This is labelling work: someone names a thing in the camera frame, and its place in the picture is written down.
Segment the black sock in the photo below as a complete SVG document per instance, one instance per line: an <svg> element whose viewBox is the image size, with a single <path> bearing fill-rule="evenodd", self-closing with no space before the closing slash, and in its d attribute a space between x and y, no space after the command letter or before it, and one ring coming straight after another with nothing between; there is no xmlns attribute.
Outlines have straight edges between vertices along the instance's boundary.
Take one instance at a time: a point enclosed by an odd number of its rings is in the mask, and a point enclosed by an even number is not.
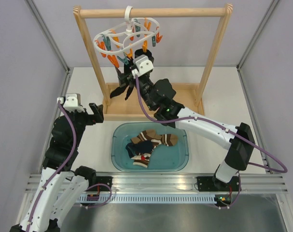
<svg viewBox="0 0 293 232"><path fill-rule="evenodd" d="M117 67L114 67L116 72L120 71ZM110 98L114 98L116 96L119 96L121 95L125 90L126 90L127 86L126 87L117 87L115 90L113 90L111 93L110 93Z"/></svg>
<svg viewBox="0 0 293 232"><path fill-rule="evenodd" d="M131 71L131 67L133 66L133 57L130 57L128 58L128 64L125 64L124 65L124 74L127 75L127 74L131 74L132 71ZM134 84L132 82L132 77L129 78L128 80L128 90L126 92L126 97L125 97L125 100L127 101L127 99L129 98L129 96L131 95L132 91L134 89Z"/></svg>

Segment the navy patterned sock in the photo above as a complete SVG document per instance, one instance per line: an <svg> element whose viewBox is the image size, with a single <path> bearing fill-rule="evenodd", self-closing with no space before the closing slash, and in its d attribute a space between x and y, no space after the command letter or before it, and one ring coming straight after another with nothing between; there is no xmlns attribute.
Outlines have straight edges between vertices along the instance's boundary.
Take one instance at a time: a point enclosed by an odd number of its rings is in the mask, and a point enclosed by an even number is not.
<svg viewBox="0 0 293 232"><path fill-rule="evenodd" d="M153 144L151 141L142 141L140 143L128 143L126 145L126 150L128 152L128 155L130 158L133 158L134 156L138 154L144 154L144 153L151 153L153 150Z"/></svg>
<svg viewBox="0 0 293 232"><path fill-rule="evenodd" d="M146 55L146 56L148 57L148 59L149 59L152 63L154 62L154 57L153 57L151 51L148 50L148 49L146 50L146 52L144 52L142 48L141 48L141 49L137 49L137 50L135 51L134 55L135 55L135 58L138 58L138 57L140 57L140 56L142 56L142 55Z"/></svg>

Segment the brown striped sock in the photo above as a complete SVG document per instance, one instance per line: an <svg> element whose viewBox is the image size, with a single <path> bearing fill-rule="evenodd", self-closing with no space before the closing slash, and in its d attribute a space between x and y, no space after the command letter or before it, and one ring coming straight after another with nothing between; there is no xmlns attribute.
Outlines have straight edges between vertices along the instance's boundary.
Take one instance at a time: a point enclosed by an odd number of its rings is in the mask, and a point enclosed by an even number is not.
<svg viewBox="0 0 293 232"><path fill-rule="evenodd" d="M136 137L131 138L133 151L133 164L148 168L150 157L155 148L161 145L162 136L156 133L156 130L144 130Z"/></svg>
<svg viewBox="0 0 293 232"><path fill-rule="evenodd" d="M151 141L154 146L165 145L175 146L178 142L178 136L175 134L157 134L156 130L149 129L140 133L144 140Z"/></svg>

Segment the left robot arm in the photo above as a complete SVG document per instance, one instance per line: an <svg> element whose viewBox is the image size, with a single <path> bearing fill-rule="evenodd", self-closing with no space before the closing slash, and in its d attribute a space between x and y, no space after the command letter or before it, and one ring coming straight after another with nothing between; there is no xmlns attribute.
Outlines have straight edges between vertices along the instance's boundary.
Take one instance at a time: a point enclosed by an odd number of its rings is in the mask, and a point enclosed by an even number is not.
<svg viewBox="0 0 293 232"><path fill-rule="evenodd" d="M11 227L12 232L58 232L82 193L92 190L112 193L111 184L97 181L94 169L80 166L74 171L69 186L59 194L79 154L78 146L86 127L104 121L102 105L89 104L93 112L91 115L80 105L75 106L73 111L64 106L58 103L63 115L54 121L33 201L24 219Z"/></svg>

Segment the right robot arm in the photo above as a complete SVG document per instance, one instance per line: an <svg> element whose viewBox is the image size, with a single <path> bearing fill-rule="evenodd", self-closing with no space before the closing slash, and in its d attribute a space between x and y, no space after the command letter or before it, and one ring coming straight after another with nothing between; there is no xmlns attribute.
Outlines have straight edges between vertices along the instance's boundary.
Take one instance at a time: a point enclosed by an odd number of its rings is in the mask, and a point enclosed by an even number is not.
<svg viewBox="0 0 293 232"><path fill-rule="evenodd" d="M227 150L222 163L217 167L212 184L217 190L224 190L238 172L246 170L255 144L249 125L228 125L212 121L202 116L173 98L176 91L168 79L160 79L156 83L148 74L135 77L132 73L117 71L119 94L127 87L136 88L140 107L147 106L154 112L148 117L151 121L183 129L201 135Z"/></svg>

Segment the white clip hanger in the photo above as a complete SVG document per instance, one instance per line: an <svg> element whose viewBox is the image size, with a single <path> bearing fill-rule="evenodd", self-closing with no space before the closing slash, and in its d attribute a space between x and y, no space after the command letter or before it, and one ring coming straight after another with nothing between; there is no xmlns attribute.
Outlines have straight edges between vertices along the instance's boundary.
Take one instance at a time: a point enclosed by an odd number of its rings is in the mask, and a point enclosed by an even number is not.
<svg viewBox="0 0 293 232"><path fill-rule="evenodd" d="M148 42L152 47L161 42L160 24L153 18L130 17L132 6L125 10L125 22L97 34L93 39L94 48L119 68L119 63L129 64L134 50L148 50Z"/></svg>

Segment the wooden hanging rack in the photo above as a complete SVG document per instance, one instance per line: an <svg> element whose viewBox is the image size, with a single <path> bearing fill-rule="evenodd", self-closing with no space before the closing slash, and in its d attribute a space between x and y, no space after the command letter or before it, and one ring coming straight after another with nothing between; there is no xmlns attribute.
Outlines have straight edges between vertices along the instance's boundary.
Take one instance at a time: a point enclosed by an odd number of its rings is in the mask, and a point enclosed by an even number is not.
<svg viewBox="0 0 293 232"><path fill-rule="evenodd" d="M81 37L103 94L108 120L141 120L155 112L159 120L176 119L181 100L203 113L202 94L233 11L223 8L157 8L85 10L73 8ZM159 17L218 17L219 24L198 84L153 83L154 58L150 51L162 40Z"/></svg>

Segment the teal plastic bin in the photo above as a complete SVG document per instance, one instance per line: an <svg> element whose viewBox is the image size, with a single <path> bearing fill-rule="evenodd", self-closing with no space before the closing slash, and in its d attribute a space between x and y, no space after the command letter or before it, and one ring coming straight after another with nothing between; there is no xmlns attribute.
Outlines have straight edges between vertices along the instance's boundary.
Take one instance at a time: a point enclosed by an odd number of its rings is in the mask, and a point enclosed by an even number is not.
<svg viewBox="0 0 293 232"><path fill-rule="evenodd" d="M159 145L151 154L148 168L133 164L126 150L126 145L131 143L131 138L140 132L154 129L157 134L175 134L178 142L175 146ZM184 168L189 160L187 134L184 130L166 127L151 122L135 122L120 125L112 136L112 163L123 172L174 172Z"/></svg>

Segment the left aluminium frame post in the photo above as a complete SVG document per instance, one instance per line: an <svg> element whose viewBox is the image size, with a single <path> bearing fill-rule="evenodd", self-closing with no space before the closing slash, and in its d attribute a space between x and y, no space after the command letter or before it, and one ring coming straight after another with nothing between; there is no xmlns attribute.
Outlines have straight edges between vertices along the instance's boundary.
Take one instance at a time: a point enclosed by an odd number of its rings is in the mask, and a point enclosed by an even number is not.
<svg viewBox="0 0 293 232"><path fill-rule="evenodd" d="M66 73L70 72L70 67L68 66L67 62L65 61L63 55L59 47L57 46L49 28L47 27L44 18L42 17L39 9L37 8L35 2L33 0L25 0L26 5L28 6L29 10L31 11L32 15L34 16L36 22L38 23L40 29L43 32L43 35L47 39L51 49L53 50L54 54L56 55L59 63L61 64L62 68L65 70Z"/></svg>

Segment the aluminium frame post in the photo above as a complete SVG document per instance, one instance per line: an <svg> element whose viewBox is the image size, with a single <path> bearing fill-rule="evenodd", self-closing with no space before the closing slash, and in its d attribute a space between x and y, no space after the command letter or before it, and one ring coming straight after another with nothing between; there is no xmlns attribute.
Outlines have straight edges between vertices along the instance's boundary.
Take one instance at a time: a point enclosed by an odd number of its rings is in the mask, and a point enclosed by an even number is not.
<svg viewBox="0 0 293 232"><path fill-rule="evenodd" d="M244 66L245 61L248 59L248 56L250 55L252 49L254 48L255 44L257 43L258 39L260 38L261 34L263 33L263 30L265 29L266 25L268 24L271 16L273 15L274 11L277 9L278 5L281 3L281 0L272 0L270 2L270 5L268 6L262 20L260 21L257 29L255 30L252 38L250 39L250 42L248 46L246 47L238 65L236 66L237 71L240 72L241 68Z"/></svg>
<svg viewBox="0 0 293 232"><path fill-rule="evenodd" d="M61 64L62 68L65 70L66 73L70 72L70 67L68 66L67 62L65 61L63 55L59 47L57 46L49 28L47 27L44 18L42 17L39 9L37 8L35 2L33 0L25 0L26 5L28 6L29 10L31 11L32 15L34 16L36 22L38 23L40 29L43 32L43 35L47 39L51 49L53 50L54 54L56 55L59 63Z"/></svg>

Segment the aluminium mounting rail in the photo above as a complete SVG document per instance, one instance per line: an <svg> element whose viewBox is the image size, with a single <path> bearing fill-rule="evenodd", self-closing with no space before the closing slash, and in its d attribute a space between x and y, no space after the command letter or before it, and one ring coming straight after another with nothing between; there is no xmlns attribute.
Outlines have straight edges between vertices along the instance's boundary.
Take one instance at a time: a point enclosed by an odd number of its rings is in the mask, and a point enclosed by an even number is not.
<svg viewBox="0 0 293 232"><path fill-rule="evenodd" d="M116 193L228 193L230 188L217 189L204 179L211 174L181 173L97 173L97 181L110 177ZM240 181L231 184L234 193L241 187L242 194L286 194L288 189L280 174L241 174Z"/></svg>

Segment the right aluminium frame post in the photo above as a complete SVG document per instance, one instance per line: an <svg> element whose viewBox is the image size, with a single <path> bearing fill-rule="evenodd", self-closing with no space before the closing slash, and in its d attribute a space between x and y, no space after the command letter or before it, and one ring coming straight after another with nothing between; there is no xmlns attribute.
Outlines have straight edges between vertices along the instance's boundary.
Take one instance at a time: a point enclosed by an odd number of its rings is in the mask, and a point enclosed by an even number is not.
<svg viewBox="0 0 293 232"><path fill-rule="evenodd" d="M236 66L237 71L240 72L241 68L244 66L245 61L248 59L248 56L250 55L252 49L254 48L255 44L257 43L258 39L260 38L261 34L263 33L263 30L265 29L266 25L268 24L271 16L273 15L274 11L277 9L278 5L281 3L281 0L272 0L270 2L270 5L268 6L262 20L260 21L257 29L255 30L252 38L250 39L250 42L248 46L246 47L238 65Z"/></svg>

